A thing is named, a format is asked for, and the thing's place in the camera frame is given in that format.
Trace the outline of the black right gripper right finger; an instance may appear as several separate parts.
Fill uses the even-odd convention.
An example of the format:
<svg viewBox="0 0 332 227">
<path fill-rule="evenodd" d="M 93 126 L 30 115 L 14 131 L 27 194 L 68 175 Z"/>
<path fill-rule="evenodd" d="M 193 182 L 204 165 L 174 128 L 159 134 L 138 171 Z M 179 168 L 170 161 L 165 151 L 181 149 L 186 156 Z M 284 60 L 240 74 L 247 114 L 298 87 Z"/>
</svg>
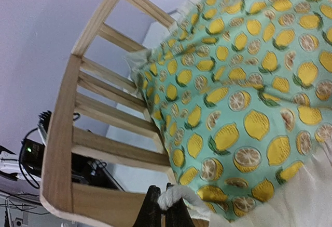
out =
<svg viewBox="0 0 332 227">
<path fill-rule="evenodd" d="M 165 226 L 166 227 L 194 227 L 195 226 L 181 196 L 165 212 Z"/>
</svg>

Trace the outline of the wooden pet bed frame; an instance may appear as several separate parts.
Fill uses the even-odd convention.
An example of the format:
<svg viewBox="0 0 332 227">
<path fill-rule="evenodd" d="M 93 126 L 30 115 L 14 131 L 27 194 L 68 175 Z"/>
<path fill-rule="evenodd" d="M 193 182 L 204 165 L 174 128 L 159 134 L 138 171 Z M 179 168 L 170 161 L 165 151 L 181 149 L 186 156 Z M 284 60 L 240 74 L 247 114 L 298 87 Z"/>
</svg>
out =
<svg viewBox="0 0 332 227">
<path fill-rule="evenodd" d="M 128 30 L 127 34 L 116 32 L 128 42 L 126 51 L 141 49 L 132 40 L 133 32 L 141 28 L 141 23 L 122 1 L 137 8 L 149 4 L 148 0 L 57 0 L 59 8 L 53 12 L 54 23 L 49 26 L 50 47 L 62 54 L 64 76 L 58 82 L 59 92 L 49 127 L 40 201 L 58 217 L 95 226 L 133 226 L 145 198 L 144 194 L 98 189 L 72 183 L 70 179 L 72 150 L 105 158 L 106 152 L 92 146 L 109 143 L 106 131 L 110 125 L 133 131 L 130 123 L 134 118 L 127 112 L 95 101 L 95 93 L 81 94 L 77 88 L 83 75 L 94 73 L 100 67 L 98 62 L 86 57 L 89 48 L 100 38 L 107 45 L 105 49 L 98 49 L 98 54 L 105 59 L 101 75 L 127 90 L 134 89 L 126 80 L 129 72 L 126 63 L 112 51 L 117 41 L 108 38 L 113 28 L 106 24 L 108 16 L 113 14 L 116 22 Z M 120 115 L 119 119 L 115 118 L 116 114 Z"/>
</svg>

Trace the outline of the lemon print bed cushion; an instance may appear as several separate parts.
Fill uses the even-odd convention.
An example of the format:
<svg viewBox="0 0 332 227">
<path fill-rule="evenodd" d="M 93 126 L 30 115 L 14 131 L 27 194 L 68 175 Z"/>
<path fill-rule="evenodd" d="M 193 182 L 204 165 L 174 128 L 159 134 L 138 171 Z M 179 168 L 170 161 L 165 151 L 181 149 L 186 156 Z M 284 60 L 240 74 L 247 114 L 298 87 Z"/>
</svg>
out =
<svg viewBox="0 0 332 227">
<path fill-rule="evenodd" d="M 331 0 L 199 0 L 126 60 L 192 215 L 331 226 Z"/>
</svg>

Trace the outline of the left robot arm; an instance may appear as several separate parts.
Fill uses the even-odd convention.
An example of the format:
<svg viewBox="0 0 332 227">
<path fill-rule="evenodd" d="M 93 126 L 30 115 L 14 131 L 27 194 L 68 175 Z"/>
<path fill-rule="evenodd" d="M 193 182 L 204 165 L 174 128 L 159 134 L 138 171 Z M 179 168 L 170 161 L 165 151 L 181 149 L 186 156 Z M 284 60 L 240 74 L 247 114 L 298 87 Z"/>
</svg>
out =
<svg viewBox="0 0 332 227">
<path fill-rule="evenodd" d="M 37 127 L 21 140 L 21 150 L 15 154 L 1 146 L 1 177 L 11 181 L 25 180 L 31 187 L 40 188 L 46 138 L 52 112 L 39 114 Z M 107 163 L 99 159 L 72 154 L 72 182 L 122 191 L 122 186 L 107 170 Z"/>
</svg>

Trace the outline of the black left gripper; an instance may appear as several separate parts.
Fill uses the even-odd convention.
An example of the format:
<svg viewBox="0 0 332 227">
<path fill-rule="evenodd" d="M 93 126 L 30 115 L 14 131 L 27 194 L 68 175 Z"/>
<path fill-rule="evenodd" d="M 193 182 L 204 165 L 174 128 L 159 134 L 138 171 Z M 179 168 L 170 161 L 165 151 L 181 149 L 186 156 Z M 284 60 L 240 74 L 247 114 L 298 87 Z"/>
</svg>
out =
<svg viewBox="0 0 332 227">
<path fill-rule="evenodd" d="M 107 170 L 107 162 L 72 154 L 72 181 L 75 183 L 124 191 Z"/>
</svg>

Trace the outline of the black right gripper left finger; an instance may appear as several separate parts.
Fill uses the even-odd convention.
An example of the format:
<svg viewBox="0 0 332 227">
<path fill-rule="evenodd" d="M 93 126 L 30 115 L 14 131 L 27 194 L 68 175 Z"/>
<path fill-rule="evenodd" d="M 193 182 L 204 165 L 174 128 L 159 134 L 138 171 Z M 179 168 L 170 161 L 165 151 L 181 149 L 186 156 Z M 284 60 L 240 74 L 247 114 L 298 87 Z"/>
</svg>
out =
<svg viewBox="0 0 332 227">
<path fill-rule="evenodd" d="M 151 185 L 148 188 L 133 227 L 161 227 L 162 211 L 158 204 L 160 194 L 159 187 Z"/>
</svg>

